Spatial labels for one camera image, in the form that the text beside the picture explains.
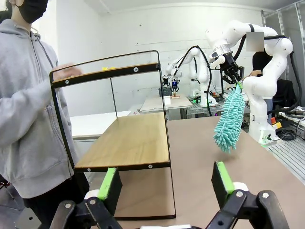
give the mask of jeans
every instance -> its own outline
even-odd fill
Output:
[[[273,100],[272,99],[265,99],[265,102],[267,103],[267,111],[272,111]],[[269,116],[268,116],[268,123],[269,124],[271,124],[271,118],[272,118],[272,114],[269,114]]]

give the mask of hand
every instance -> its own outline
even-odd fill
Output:
[[[66,67],[70,67],[72,65],[73,64],[71,64],[71,63],[63,64],[63,65],[57,66],[56,68],[53,68],[52,71],[62,69],[62,68],[66,68]],[[66,68],[66,69],[63,69],[61,71],[55,72],[53,74],[53,79],[54,79],[54,81],[62,80],[62,79],[65,79],[65,78],[69,78],[71,76],[76,76],[76,75],[81,75],[81,74],[82,74],[82,72],[79,68],[71,67],[71,68]]]
[[[250,76],[262,75],[262,70],[255,70],[250,73]]]

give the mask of shelf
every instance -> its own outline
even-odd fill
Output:
[[[59,87],[71,86],[78,83],[85,83],[95,80],[108,79],[113,77],[133,75],[133,74],[142,74],[149,72],[156,72],[160,69],[158,63],[148,63],[148,64],[139,64],[122,68],[109,69],[94,73],[88,73],[83,75],[77,75],[70,78],[65,78],[62,80],[53,81],[53,89]]]
[[[77,172],[169,167],[164,113],[118,117],[75,166]]]

